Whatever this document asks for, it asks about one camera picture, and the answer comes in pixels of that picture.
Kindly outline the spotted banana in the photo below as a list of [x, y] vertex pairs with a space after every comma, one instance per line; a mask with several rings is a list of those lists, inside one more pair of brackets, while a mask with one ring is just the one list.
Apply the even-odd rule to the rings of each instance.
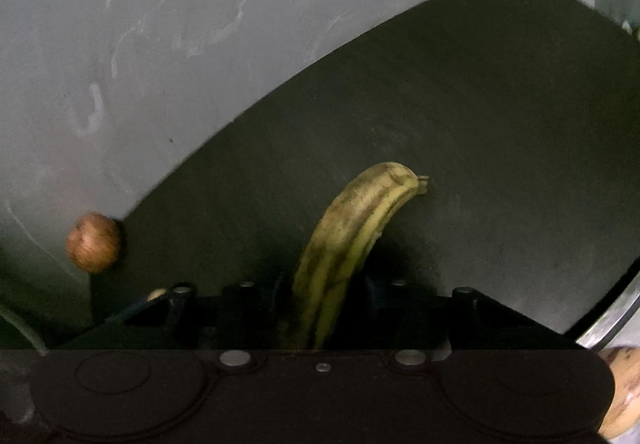
[[334, 198], [314, 228], [293, 279], [293, 294], [302, 305], [297, 348], [322, 346], [352, 274], [390, 219], [429, 186], [426, 175], [386, 161], [362, 171]]

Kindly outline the small brown nut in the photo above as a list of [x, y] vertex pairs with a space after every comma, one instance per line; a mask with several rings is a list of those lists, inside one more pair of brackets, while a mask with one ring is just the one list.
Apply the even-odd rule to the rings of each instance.
[[81, 271], [98, 274], [114, 264], [120, 248], [116, 222], [90, 211], [79, 217], [66, 238], [66, 256]]

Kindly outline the large striped melon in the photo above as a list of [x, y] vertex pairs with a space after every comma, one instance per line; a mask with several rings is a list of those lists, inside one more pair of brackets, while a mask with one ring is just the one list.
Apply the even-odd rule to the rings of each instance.
[[631, 429], [640, 414], [640, 350], [638, 346], [614, 346], [599, 355], [608, 364], [615, 381], [614, 398], [599, 433], [610, 440]]

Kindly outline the metal tray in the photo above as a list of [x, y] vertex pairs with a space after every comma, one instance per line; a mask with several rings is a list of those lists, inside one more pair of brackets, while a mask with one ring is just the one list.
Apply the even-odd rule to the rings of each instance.
[[579, 346], [592, 351], [604, 349], [639, 310], [639, 260], [631, 264], [622, 281], [625, 287], [576, 339]]

